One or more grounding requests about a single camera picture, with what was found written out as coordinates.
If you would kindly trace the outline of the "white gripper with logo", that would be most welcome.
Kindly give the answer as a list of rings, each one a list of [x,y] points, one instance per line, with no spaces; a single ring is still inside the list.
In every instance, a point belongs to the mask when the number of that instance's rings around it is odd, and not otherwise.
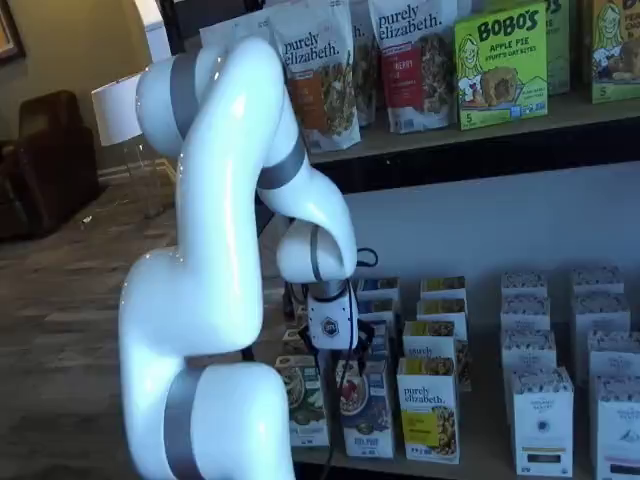
[[[330,301],[308,297],[308,324],[298,330],[298,336],[315,366],[322,372],[319,350],[349,350],[349,357],[357,362],[358,374],[365,369],[368,351],[374,339],[374,327],[368,322],[358,322],[355,294],[346,289]]]

